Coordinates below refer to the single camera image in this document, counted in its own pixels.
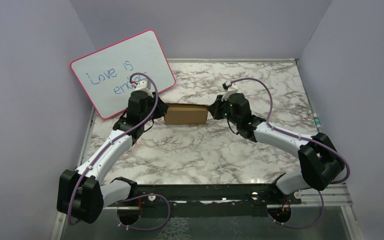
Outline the brown cardboard box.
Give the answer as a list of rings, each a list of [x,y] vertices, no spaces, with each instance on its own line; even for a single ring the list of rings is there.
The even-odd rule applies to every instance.
[[[166,125],[201,125],[206,124],[208,106],[201,104],[167,103],[164,116]]]

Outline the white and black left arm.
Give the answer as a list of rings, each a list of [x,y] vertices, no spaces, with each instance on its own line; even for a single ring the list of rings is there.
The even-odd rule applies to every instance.
[[[112,127],[108,138],[92,157],[75,170],[66,169],[59,177],[56,209],[88,224],[94,223],[103,208],[121,201],[137,200],[136,183],[126,178],[102,186],[105,176],[120,157],[146,132],[148,121],[162,118],[168,110],[157,92],[135,90],[128,107]]]

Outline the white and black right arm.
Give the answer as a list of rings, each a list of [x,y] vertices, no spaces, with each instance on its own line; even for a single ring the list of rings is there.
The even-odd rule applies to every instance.
[[[299,135],[277,128],[262,117],[254,115],[249,101],[242,93],[223,100],[220,94],[207,110],[215,120],[226,120],[235,126],[235,134],[255,143],[283,150],[299,160],[300,169],[282,174],[270,185],[269,199],[280,204],[289,194],[299,190],[324,190],[346,168],[346,163],[324,133]]]

